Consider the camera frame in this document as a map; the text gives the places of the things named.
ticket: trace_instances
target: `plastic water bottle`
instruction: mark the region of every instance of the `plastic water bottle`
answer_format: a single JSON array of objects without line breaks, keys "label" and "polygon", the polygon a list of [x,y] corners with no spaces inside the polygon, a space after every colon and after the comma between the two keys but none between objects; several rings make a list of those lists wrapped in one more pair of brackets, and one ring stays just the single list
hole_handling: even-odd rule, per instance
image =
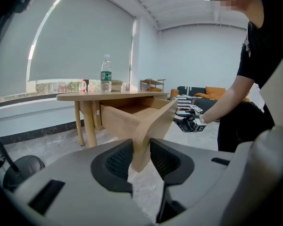
[{"label": "plastic water bottle", "polygon": [[105,55],[100,73],[100,90],[102,92],[111,91],[111,61],[110,55]]},{"label": "plastic water bottle", "polygon": [[81,87],[81,92],[86,92],[86,91],[87,91],[86,80],[83,80],[83,82],[82,82],[82,87]]}]

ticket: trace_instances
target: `ceiling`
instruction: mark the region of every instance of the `ceiling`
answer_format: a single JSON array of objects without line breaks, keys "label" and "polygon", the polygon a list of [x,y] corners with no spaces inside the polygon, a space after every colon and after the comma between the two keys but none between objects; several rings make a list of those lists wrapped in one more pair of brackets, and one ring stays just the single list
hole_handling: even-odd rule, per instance
[{"label": "ceiling", "polygon": [[225,11],[216,2],[204,0],[136,0],[163,30],[187,24],[226,24],[247,28],[247,17]]}]

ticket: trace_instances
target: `bottle label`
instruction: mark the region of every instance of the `bottle label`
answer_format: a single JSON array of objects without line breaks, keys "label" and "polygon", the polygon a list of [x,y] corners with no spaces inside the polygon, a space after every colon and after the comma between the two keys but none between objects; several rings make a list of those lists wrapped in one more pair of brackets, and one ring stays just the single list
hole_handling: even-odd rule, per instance
[{"label": "bottle label", "polygon": [[102,71],[100,73],[101,81],[111,81],[111,72],[110,71]]}]

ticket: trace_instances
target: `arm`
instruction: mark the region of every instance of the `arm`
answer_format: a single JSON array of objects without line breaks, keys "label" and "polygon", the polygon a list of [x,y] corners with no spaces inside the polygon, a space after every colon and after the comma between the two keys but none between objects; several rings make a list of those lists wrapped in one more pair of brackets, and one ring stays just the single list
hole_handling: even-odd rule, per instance
[{"label": "arm", "polygon": [[237,75],[232,86],[216,104],[200,116],[200,120],[205,123],[211,123],[228,114],[246,97],[254,82],[252,79]]},{"label": "arm", "polygon": [[251,3],[249,4],[244,14],[257,28],[261,28],[264,22],[262,0],[251,0]]}]

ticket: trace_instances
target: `black t-shirt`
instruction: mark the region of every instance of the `black t-shirt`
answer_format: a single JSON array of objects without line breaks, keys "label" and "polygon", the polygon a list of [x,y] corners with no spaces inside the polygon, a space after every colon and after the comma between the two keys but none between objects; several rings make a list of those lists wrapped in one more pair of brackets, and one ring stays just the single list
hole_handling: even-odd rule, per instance
[{"label": "black t-shirt", "polygon": [[[262,0],[264,22],[257,28],[249,22],[246,40],[242,45],[237,75],[253,79],[262,88],[283,58],[283,1]],[[264,106],[266,123],[273,119]]]}]

